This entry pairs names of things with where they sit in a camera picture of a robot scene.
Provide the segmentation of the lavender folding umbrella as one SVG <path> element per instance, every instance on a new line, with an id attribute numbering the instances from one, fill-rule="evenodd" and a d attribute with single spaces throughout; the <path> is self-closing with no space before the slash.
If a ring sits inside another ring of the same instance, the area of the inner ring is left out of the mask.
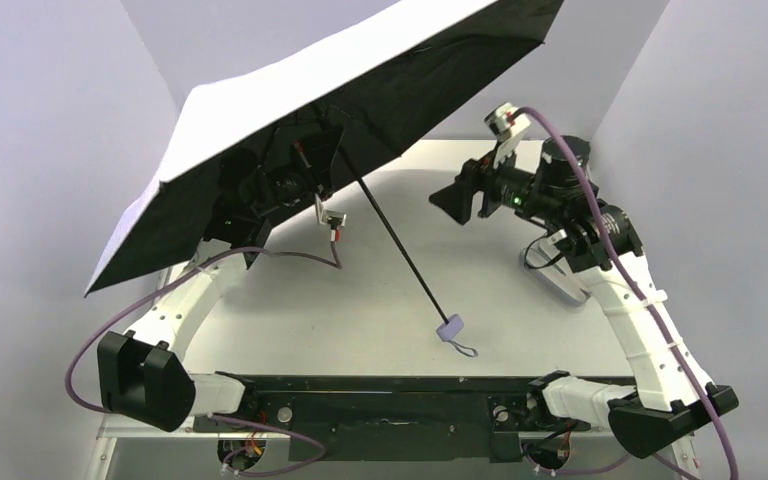
<path id="1" fill-rule="evenodd" d="M 172 266 L 195 235 L 207 172 L 233 147 L 272 168 L 297 137 L 340 126 L 335 191 L 400 157 L 546 40 L 558 1 L 400 1 L 287 58 L 194 87 L 160 163 L 87 285 Z"/>

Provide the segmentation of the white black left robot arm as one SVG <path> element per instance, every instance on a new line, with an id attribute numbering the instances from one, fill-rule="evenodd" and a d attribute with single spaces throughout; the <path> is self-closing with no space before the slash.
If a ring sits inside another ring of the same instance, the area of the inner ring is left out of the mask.
<path id="1" fill-rule="evenodd" d="M 187 418 L 239 410 L 246 386 L 225 374 L 191 373 L 183 365 L 189 346 L 218 301 L 258 258 L 292 258 L 292 251 L 270 251 L 265 243 L 274 212 L 313 206 L 316 221 L 328 230 L 330 257 L 341 266 L 337 244 L 346 223 L 343 213 L 324 206 L 334 191 L 332 169 L 342 146 L 340 126 L 297 137 L 286 157 L 272 168 L 267 156 L 233 147 L 207 172 L 208 192 L 195 235 L 170 265 L 184 267 L 156 292 L 136 302 L 149 310 L 122 333 L 104 328 L 96 347 L 104 410 L 162 431 Z"/>

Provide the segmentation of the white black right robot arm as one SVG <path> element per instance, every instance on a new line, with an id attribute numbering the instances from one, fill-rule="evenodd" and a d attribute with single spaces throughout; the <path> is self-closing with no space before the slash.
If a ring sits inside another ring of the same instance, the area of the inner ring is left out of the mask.
<path id="1" fill-rule="evenodd" d="M 711 379 L 678 333 L 635 227 L 598 197 L 585 174 L 589 153 L 579 138 L 549 139 L 529 172 L 516 166 L 513 150 L 497 146 L 465 162 L 429 200 L 461 224 L 501 207 L 543 223 L 574 285 L 601 308 L 634 382 L 613 386 L 557 372 L 537 382 L 537 402 L 552 417 L 608 429 L 629 455 L 644 459 L 706 425 L 721 430 L 723 415 L 739 401 L 731 387 Z"/>

